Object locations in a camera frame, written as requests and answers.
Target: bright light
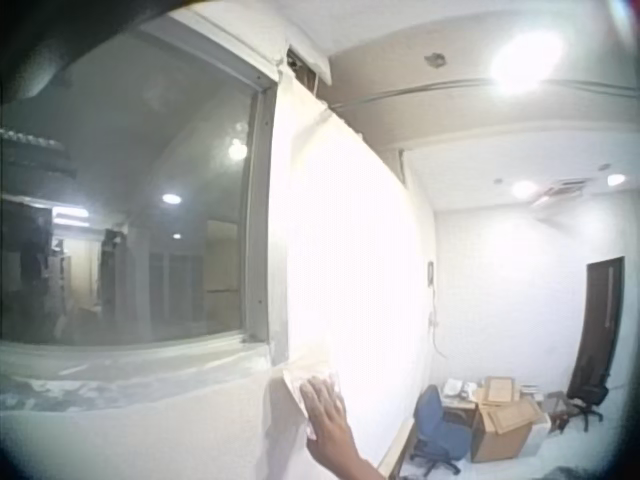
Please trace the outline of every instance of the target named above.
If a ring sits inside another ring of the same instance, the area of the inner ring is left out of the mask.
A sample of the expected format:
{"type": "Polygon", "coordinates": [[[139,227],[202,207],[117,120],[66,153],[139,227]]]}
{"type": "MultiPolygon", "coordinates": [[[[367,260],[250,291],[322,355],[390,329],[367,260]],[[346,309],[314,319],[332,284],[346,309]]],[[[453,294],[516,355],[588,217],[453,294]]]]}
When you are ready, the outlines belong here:
{"type": "Polygon", "coordinates": [[[531,90],[551,74],[562,50],[562,40],[554,33],[520,35],[498,52],[491,76],[506,93],[531,90]]]}
{"type": "Polygon", "coordinates": [[[525,200],[538,191],[538,186],[528,180],[517,182],[511,189],[511,193],[520,200],[525,200]]]}
{"type": "Polygon", "coordinates": [[[244,143],[237,138],[234,138],[231,142],[231,146],[229,147],[229,158],[236,161],[244,160],[248,151],[249,149],[244,143]]]}
{"type": "Polygon", "coordinates": [[[69,215],[70,217],[87,218],[89,212],[80,207],[53,207],[53,216],[56,217],[60,214],[69,215]]]}
{"type": "Polygon", "coordinates": [[[620,185],[626,179],[627,177],[625,177],[621,173],[614,173],[607,177],[607,183],[609,184],[610,187],[615,187],[616,185],[620,185]]]}
{"type": "Polygon", "coordinates": [[[162,196],[162,201],[170,205],[178,205],[180,202],[182,202],[182,197],[174,193],[165,193],[162,196]]]}
{"type": "Polygon", "coordinates": [[[88,227],[89,226],[87,222],[82,222],[80,220],[72,220],[71,218],[54,218],[53,223],[57,223],[59,225],[69,225],[71,227],[88,227]]]}

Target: door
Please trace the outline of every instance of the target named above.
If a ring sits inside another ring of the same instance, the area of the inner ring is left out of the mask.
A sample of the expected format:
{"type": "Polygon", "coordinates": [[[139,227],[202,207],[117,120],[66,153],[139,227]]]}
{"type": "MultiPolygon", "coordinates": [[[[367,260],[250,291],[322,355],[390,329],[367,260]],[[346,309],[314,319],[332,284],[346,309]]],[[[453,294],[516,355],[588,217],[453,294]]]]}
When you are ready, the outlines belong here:
{"type": "Polygon", "coordinates": [[[583,385],[605,385],[622,311],[624,257],[587,265],[582,340],[567,396],[583,385]]]}

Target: blue office chair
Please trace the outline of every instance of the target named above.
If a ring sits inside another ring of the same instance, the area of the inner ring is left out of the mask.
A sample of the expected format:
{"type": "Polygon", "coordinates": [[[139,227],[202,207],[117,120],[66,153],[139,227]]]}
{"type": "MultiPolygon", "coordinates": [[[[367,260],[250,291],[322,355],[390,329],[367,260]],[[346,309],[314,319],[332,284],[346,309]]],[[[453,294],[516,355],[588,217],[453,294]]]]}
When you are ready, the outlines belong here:
{"type": "Polygon", "coordinates": [[[464,415],[458,417],[445,412],[438,388],[429,385],[418,399],[415,420],[418,439],[409,458],[428,461],[426,475],[438,464],[448,466],[458,475],[460,469],[453,462],[462,460],[471,449],[471,429],[464,415]]]}

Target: window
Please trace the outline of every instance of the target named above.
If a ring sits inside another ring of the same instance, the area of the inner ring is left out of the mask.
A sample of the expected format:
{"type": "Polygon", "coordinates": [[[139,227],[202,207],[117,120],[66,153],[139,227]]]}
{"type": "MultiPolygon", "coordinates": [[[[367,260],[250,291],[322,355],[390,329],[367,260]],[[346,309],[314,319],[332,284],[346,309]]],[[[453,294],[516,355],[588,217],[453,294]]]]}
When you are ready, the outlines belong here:
{"type": "Polygon", "coordinates": [[[163,18],[3,106],[2,340],[245,330],[248,302],[266,303],[266,279],[244,272],[266,269],[248,248],[266,243],[266,206],[251,205],[268,179],[252,165],[273,112],[265,80],[230,56],[163,18]]]}

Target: floor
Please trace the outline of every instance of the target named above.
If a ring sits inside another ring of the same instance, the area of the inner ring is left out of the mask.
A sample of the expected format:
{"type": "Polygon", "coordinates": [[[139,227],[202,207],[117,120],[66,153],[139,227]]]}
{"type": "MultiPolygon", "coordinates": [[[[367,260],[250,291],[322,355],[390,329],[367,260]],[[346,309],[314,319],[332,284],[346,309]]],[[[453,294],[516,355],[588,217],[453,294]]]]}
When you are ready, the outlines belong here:
{"type": "MultiPolygon", "coordinates": [[[[462,470],[454,476],[446,467],[438,467],[431,472],[429,480],[517,480],[542,478],[556,467],[567,466],[589,470],[599,470],[607,465],[616,450],[617,440],[622,431],[622,414],[626,389],[612,390],[599,411],[604,421],[599,423],[590,418],[589,432],[584,432],[584,420],[574,418],[563,434],[550,435],[542,444],[535,457],[516,458],[500,462],[471,463],[469,458],[458,462],[462,470]]],[[[403,465],[401,474],[414,474],[407,478],[424,478],[416,468],[403,465]]]]}

